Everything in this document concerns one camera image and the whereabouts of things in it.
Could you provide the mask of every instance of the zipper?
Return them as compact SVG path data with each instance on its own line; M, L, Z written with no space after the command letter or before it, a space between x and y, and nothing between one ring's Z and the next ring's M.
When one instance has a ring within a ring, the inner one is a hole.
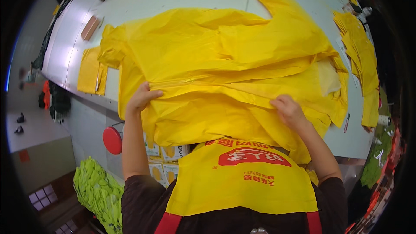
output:
M245 92L245 93L248 93L248 94L251 94L251 95L254 95L254 96L258 96L258 97L261 97L261 98L266 98L268 100L275 99L275 96L270 96L266 93L257 93L257 92L253 92L253 91L239 89L238 87L233 87L230 84L217 84L217 83L211 83L211 82L197 81L199 79L210 77L210 76L211 75L201 76L199 78L192 78L192 79L186 79L186 80L166 81L166 82L158 82L158 83L149 82L149 87L152 90L160 90L160 89L163 89L163 88L184 86L184 85L189 85L189 84L193 84L193 85L197 85L197 86L223 86L223 87L231 88L231 89L236 90L236 91L241 91L241 92Z

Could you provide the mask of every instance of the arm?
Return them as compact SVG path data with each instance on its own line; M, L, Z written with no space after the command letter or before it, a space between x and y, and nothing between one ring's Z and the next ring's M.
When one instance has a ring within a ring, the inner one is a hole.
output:
M342 180L341 170L334 155L312 123L307 120L299 103L295 102L289 95L280 95L275 100L271 100L270 104L277 108L278 115L284 124L298 133L305 143L319 183L321 184L331 177Z
M140 113L150 100L162 95L162 91L150 91L148 82L145 82L127 103L122 146L124 180L133 175L150 175Z

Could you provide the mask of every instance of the brown shirt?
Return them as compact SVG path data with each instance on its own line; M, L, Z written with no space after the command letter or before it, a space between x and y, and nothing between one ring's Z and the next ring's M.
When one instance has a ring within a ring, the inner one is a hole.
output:
M169 197L176 184L174 180L166 190L148 175L127 179L122 196L123 233L154 233L166 210ZM322 232L343 234L347 221L344 184L332 177L315 190ZM308 233L307 218L303 212L281 215L262 214L244 207L210 211L185 216L177 234L239 233L249 234L253 228L263 227L269 234Z

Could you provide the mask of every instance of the red logo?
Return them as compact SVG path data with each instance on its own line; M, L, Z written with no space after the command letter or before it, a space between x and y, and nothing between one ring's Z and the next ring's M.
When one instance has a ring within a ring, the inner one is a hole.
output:
M257 148L235 148L220 155L219 165L236 165L239 163L281 164L291 167L292 165L280 155Z

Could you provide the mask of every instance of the red apron strap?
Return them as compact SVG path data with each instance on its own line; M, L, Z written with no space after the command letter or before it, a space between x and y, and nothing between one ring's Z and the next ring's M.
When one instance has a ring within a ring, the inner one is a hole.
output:
M156 228L155 234L175 234L181 219L182 216L165 212Z
M319 211L307 212L309 234L322 234L321 219Z

